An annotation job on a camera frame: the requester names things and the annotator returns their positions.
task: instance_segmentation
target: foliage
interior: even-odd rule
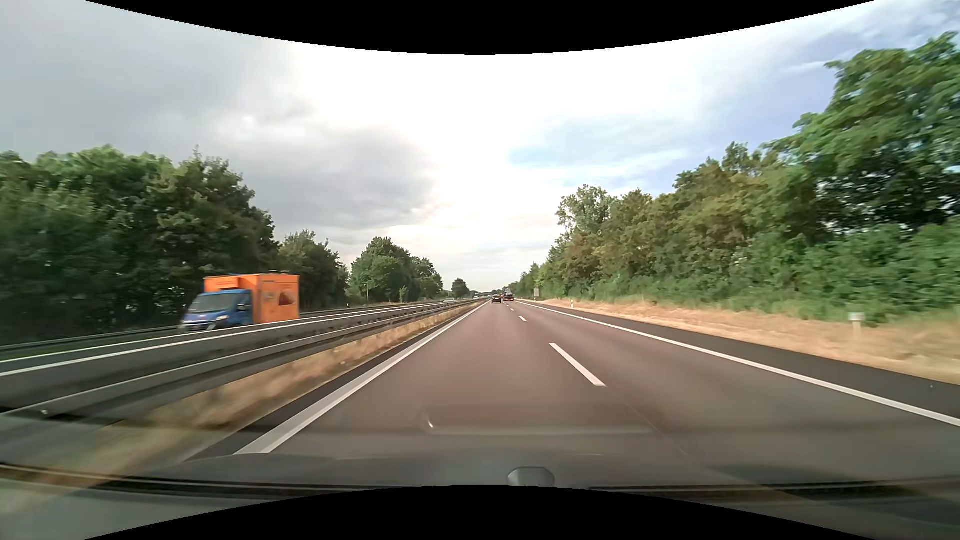
[[[831,62],[827,108],[674,191],[561,200],[564,234],[518,296],[763,309],[874,322],[960,302],[960,53],[954,34]]]

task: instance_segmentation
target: distant vehicle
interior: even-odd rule
[[[285,272],[204,278],[204,292],[180,319],[181,331],[207,331],[300,318],[300,277]]]

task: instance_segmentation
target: gray cloud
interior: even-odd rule
[[[244,174],[281,232],[352,245],[417,222],[429,162],[400,135],[311,126],[288,143],[218,131],[242,115],[272,130],[313,113],[272,91],[289,77],[284,45],[87,2],[3,2],[0,149],[31,158],[109,143],[182,159],[199,145]]]

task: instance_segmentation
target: orange cargo box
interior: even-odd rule
[[[270,273],[204,278],[204,292],[231,289],[252,293],[256,325],[300,318],[300,276]]]

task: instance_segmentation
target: dashed white line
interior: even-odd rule
[[[573,356],[568,355],[565,350],[561,349],[559,345],[557,345],[556,343],[551,343],[550,347],[553,347],[554,351],[560,353],[560,356],[563,356],[564,358],[566,358],[566,361],[570,362],[571,366],[577,368],[577,371],[579,371],[581,375],[586,377],[587,380],[592,382],[594,386],[606,386],[606,384],[604,384],[601,380],[597,379],[590,371],[588,371],[587,368],[580,365],[580,362],[578,362],[577,360],[574,360]]]
[[[956,426],[960,428],[960,418],[954,418],[952,416],[947,416],[946,414],[936,412],[933,410],[927,410],[925,408],[920,408],[918,406],[908,405],[901,402],[895,402],[894,400],[888,400],[887,398],[882,398],[880,396],[875,396],[873,394],[868,394],[866,392],[861,392],[860,390],[854,390],[846,386],[841,386],[839,384],[834,384],[832,382],[826,382],[825,380],[813,379],[812,377],[807,377],[806,375],[800,375],[778,369],[775,367],[758,364],[756,362],[751,362],[750,360],[745,360],[743,358],[738,358],[736,356],[724,355],[723,353],[717,353],[716,351],[711,351],[710,349],[702,349],[700,347],[694,347],[693,345],[687,345],[686,343],[681,343],[679,341],[674,341],[672,339],[667,339],[665,337],[660,337],[658,335],[652,335],[650,333],[644,333],[642,331],[630,330],[623,327],[618,327],[616,325],[610,325],[607,323],[602,323],[600,321],[594,321],[593,319],[587,319],[587,317],[580,317],[578,315],[571,315],[570,313],[564,313],[562,311],[557,311],[556,309],[549,309],[547,307],[534,306],[529,304],[530,307],[536,307],[537,309],[545,309],[547,311],[553,311],[554,313],[560,313],[561,315],[566,315],[567,317],[573,317],[574,319],[580,319],[583,321],[588,321],[590,323],[602,325],[608,328],[628,331],[629,333],[635,333],[636,335],[642,335],[643,337],[649,337],[650,339],[656,339],[662,341],[663,343],[669,343],[671,345],[676,345],[677,347],[683,347],[685,349],[690,349],[691,351],[697,351],[699,353],[704,353],[705,355],[717,356],[718,358],[724,358],[739,364],[748,365],[755,367],[756,369],[762,369],[763,371],[769,371],[770,373],[776,373],[777,375],[783,375],[784,377],[789,377],[790,379],[802,380],[803,382],[809,382],[810,384],[815,384],[823,388],[828,388],[840,392],[842,394],[847,394],[848,396],[854,396],[855,398],[860,398],[861,400],[866,400],[868,402],[874,402],[875,404],[886,405],[892,408],[902,410],[904,412],[910,412],[918,416],[923,416],[929,418],[930,420],[936,420],[938,422],[943,422],[944,424],[950,424],[951,426]]]
[[[325,398],[319,400],[318,402],[302,410],[300,413],[294,415],[293,418],[290,418],[289,420],[280,424],[276,428],[273,428],[272,430],[267,431],[266,433],[261,435],[260,438],[251,442],[249,445],[243,447],[242,449],[238,450],[234,454],[269,454],[270,452],[276,450],[276,448],[279,447],[281,444],[287,442],[287,440],[289,440],[291,437],[301,432],[310,424],[313,424],[314,422],[316,422],[317,419],[319,419],[321,416],[327,414],[327,412],[331,408],[339,405],[343,400],[355,394],[357,390],[359,390],[360,388],[363,388],[364,386],[369,384],[371,381],[373,381],[377,377],[380,377],[381,375],[386,373],[388,369],[399,364],[401,360],[403,360],[409,355],[412,355],[413,353],[418,351],[420,347],[426,345],[427,343],[430,343],[431,341],[436,339],[440,334],[450,330],[451,328],[453,328],[454,325],[466,319],[467,317],[470,317],[470,315],[472,315],[477,309],[485,305],[486,304],[482,304],[478,307],[475,307],[474,309],[471,309],[470,311],[467,312],[466,315],[464,315],[463,317],[460,317],[459,319],[453,321],[452,323],[446,325],[445,327],[439,329],[438,331],[435,331],[434,333],[430,334],[429,336],[426,337],[426,339],[422,340],[420,343],[414,345],[413,347],[407,349],[406,351],[400,353],[399,355],[394,356],[393,358],[390,358],[386,362],[376,366],[375,368],[371,369],[369,372],[361,375],[360,377],[348,382],[347,384],[345,384],[344,386],[342,386],[332,394],[326,396]]]

